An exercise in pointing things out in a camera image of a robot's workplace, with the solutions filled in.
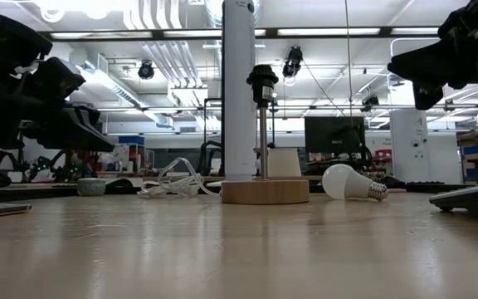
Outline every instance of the red object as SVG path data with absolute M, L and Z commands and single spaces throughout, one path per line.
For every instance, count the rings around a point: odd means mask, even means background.
M 374 161 L 379 160 L 385 163 L 392 163 L 392 150 L 391 149 L 376 150 L 373 160 Z

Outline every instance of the light bulb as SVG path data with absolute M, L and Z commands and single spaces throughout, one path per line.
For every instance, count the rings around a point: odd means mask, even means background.
M 346 164 L 329 167 L 322 177 L 324 191 L 333 199 L 376 199 L 388 196 L 387 186 L 363 177 Z

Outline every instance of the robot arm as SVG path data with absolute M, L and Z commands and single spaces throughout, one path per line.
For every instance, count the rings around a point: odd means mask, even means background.
M 438 30 L 440 41 L 392 58 L 388 69 L 412 81 L 416 107 L 431 109 L 442 87 L 478 84 L 478 0 L 451 13 Z
M 100 112 L 65 101 L 85 80 L 56 57 L 43 61 L 51 48 L 31 28 L 0 16 L 0 148 L 23 147 L 17 139 L 21 130 L 48 149 L 112 151 L 94 128 Z M 17 78 L 17 67 L 34 63 L 35 72 Z

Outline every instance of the small bowl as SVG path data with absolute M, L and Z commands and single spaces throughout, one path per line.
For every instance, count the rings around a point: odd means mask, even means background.
M 101 196 L 105 194 L 106 182 L 103 179 L 79 179 L 76 189 L 80 196 Z

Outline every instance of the spotlight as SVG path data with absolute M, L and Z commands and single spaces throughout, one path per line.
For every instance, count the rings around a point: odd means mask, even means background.
M 152 79 L 154 77 L 153 63 L 151 61 L 142 61 L 138 76 L 143 80 Z
M 300 62 L 304 59 L 304 55 L 300 47 L 292 46 L 285 59 L 285 66 L 283 66 L 283 76 L 285 78 L 292 78 L 298 74 L 300 70 Z
M 361 112 L 369 112 L 375 105 L 379 105 L 379 98 L 376 95 L 371 95 L 363 100 L 364 108 L 361 109 Z

